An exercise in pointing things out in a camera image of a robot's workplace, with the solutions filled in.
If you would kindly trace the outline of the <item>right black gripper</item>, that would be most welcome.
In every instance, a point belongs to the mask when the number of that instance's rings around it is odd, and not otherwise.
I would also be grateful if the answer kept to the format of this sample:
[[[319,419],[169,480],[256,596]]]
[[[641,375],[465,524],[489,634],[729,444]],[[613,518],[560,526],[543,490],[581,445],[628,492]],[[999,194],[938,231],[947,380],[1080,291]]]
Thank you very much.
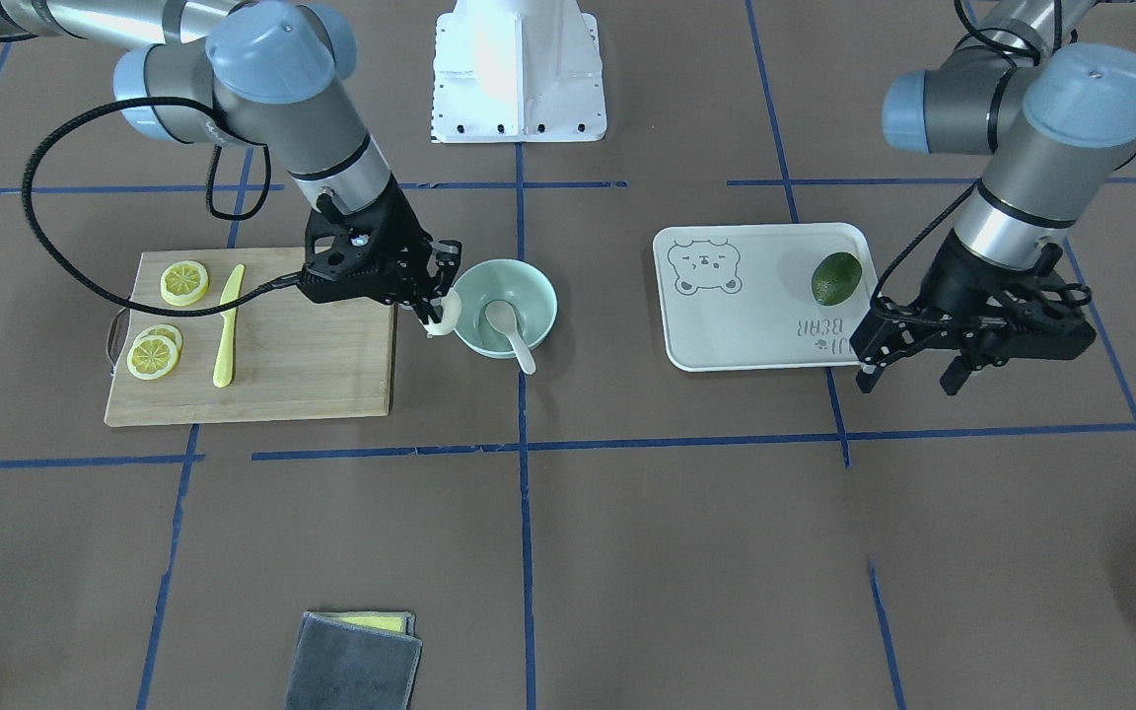
[[[424,327],[441,324],[441,296],[454,289],[462,262],[460,240],[432,240],[396,181],[352,214],[328,193],[315,201],[304,233],[298,289],[315,303],[374,300],[414,309]],[[436,283],[428,265],[436,262]]]

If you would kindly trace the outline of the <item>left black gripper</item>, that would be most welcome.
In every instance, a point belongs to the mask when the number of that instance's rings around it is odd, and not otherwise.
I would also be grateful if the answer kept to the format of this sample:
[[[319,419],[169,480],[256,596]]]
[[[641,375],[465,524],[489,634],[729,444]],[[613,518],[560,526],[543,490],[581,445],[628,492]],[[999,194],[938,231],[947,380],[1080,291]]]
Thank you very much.
[[[1031,268],[1002,268],[949,233],[919,296],[910,304],[882,296],[849,337],[861,361],[858,391],[870,394],[887,364],[927,349],[958,352],[939,378],[949,396],[959,394],[974,369],[1018,358],[1078,358],[1097,333],[1085,315],[1091,289],[1055,270],[1063,254],[1062,247],[1044,243]]]

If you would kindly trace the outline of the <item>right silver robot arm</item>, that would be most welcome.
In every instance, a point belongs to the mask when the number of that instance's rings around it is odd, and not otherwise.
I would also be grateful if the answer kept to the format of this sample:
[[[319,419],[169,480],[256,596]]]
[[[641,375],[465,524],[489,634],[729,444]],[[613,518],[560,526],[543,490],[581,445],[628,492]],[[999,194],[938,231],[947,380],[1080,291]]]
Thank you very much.
[[[31,154],[22,199],[33,206],[41,159],[62,136],[122,112],[140,134],[173,144],[257,147],[310,203],[304,262],[254,295],[299,289],[314,303],[373,300],[411,310],[434,335],[454,326],[450,291],[462,256],[416,220],[389,162],[346,94],[356,67],[350,23],[327,5],[294,1],[0,1],[0,43],[81,37],[120,45],[114,101],[51,131]]]

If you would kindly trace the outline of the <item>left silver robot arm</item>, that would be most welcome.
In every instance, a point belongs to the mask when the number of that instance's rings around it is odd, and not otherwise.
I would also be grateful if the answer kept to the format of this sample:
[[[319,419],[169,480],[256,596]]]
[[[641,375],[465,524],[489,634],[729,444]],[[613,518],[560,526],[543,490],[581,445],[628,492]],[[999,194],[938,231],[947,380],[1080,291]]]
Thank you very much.
[[[1077,40],[1091,1],[1001,1],[935,69],[892,82],[888,143],[924,154],[987,156],[982,177],[939,219],[952,227],[918,296],[875,291],[852,333],[870,392],[892,364],[951,351],[941,387],[1014,359],[1069,361],[1096,339],[1091,289],[1056,274],[1069,231],[1099,190],[1136,158],[1136,53]]]

